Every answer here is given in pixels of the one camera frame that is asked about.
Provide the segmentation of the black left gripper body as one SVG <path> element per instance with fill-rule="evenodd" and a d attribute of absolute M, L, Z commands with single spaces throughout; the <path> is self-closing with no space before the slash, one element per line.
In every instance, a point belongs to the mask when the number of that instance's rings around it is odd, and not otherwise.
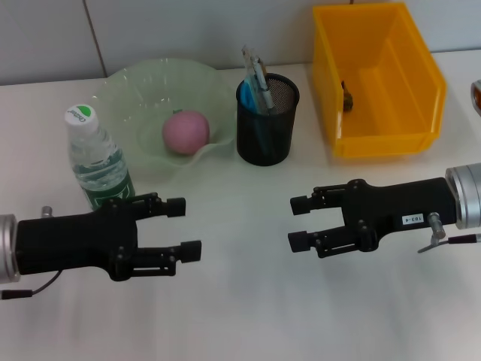
<path fill-rule="evenodd" d="M 137 247 L 135 218 L 119 202 L 88 214 L 22 220 L 17 227 L 21 275 L 97 267 L 113 281 L 126 281 Z"/>

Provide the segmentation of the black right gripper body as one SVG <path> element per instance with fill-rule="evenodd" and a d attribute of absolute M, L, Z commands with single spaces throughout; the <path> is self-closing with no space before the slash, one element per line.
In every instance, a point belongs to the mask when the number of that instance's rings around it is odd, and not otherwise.
<path fill-rule="evenodd" d="M 428 228 L 428 216 L 438 214 L 442 224 L 457 220 L 454 196 L 443 178 L 386 187 L 351 180 L 341 205 L 345 227 L 356 248 L 371 252 L 391 233 Z"/>

